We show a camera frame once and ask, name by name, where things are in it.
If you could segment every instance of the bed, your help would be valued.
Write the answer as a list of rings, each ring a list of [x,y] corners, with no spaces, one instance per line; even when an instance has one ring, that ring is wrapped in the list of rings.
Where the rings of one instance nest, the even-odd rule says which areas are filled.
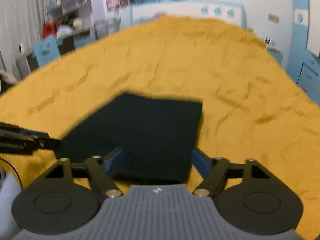
[[[319,234],[319,107],[266,52],[264,42],[237,25],[164,16],[125,29],[53,61],[10,89],[0,97],[0,121],[63,138],[123,90],[153,98],[202,98],[198,148],[233,163],[257,159],[301,198],[304,215],[297,232],[307,240]],[[25,187],[56,160],[44,150],[0,156],[16,167]],[[192,168],[188,189],[201,180]]]

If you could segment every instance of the beige round object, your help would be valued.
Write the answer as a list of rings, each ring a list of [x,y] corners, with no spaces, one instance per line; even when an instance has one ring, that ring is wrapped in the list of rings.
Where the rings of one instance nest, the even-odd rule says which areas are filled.
[[[199,188],[194,191],[194,193],[198,197],[207,197],[210,194],[210,191],[204,188]]]
[[[117,189],[110,189],[106,192],[107,197],[115,198],[121,196],[121,191]]]
[[[75,30],[81,30],[82,29],[82,20],[80,18],[76,18],[73,21],[73,28]]]

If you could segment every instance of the red object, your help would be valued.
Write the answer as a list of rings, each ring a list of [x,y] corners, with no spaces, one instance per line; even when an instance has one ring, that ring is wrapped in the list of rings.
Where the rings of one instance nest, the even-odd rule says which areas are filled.
[[[59,26],[60,26],[59,22],[44,23],[42,25],[42,30],[43,30],[42,37],[45,39],[49,35],[55,36],[58,32]]]

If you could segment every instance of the white logo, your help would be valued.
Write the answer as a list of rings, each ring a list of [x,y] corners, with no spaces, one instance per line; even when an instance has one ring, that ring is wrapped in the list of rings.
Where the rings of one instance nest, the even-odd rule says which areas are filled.
[[[156,194],[160,194],[160,193],[162,192],[162,188],[157,187],[157,188],[155,188],[155,189],[153,190],[153,192],[156,193]]]

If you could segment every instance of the cabinet door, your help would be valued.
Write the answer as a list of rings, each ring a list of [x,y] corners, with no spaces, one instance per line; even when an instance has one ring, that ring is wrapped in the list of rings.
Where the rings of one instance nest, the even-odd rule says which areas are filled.
[[[320,56],[320,0],[310,0],[307,48],[317,57]]]
[[[298,81],[298,86],[310,96],[314,90],[317,78],[318,73],[304,63]]]

